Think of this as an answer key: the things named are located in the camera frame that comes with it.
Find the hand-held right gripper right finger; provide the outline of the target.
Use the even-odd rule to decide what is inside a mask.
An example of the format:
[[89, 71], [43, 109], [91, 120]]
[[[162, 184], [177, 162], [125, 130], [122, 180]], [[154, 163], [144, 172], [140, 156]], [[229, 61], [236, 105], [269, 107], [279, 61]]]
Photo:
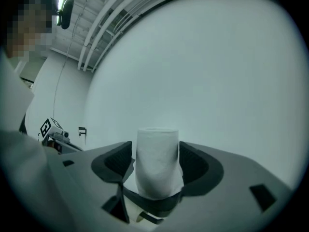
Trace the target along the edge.
[[247, 157], [180, 142], [184, 187], [164, 222], [166, 232], [258, 232], [292, 191]]

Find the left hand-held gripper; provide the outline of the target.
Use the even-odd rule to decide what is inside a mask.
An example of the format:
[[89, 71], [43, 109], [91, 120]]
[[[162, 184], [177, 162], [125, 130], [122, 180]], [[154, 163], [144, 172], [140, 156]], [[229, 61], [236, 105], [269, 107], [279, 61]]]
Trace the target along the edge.
[[70, 142], [69, 133], [52, 117], [48, 117], [42, 124], [39, 135], [43, 146], [55, 149], [60, 155], [83, 151]]

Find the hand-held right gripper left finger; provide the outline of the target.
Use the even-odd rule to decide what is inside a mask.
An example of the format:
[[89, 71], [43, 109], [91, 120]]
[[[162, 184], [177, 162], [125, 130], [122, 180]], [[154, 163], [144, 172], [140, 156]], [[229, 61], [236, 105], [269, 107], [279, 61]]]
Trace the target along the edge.
[[68, 154], [48, 153], [48, 163], [74, 232], [134, 232], [123, 197], [132, 143], [120, 142]]

